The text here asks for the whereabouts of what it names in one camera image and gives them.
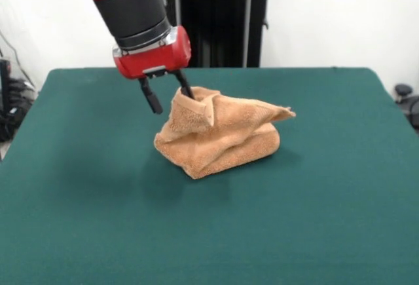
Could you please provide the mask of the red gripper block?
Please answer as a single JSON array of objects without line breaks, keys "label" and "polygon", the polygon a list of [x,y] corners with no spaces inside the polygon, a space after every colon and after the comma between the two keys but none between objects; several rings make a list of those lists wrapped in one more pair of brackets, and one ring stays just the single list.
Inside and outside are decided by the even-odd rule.
[{"label": "red gripper block", "polygon": [[163,39],[147,47],[136,50],[122,50],[116,45],[113,47],[113,59],[117,69],[127,79],[138,79],[141,91],[154,114],[161,114],[163,109],[145,76],[161,70],[175,71],[175,77],[181,85],[181,93],[194,99],[186,75],[178,70],[187,67],[190,58],[191,43],[183,26],[173,27]]}]

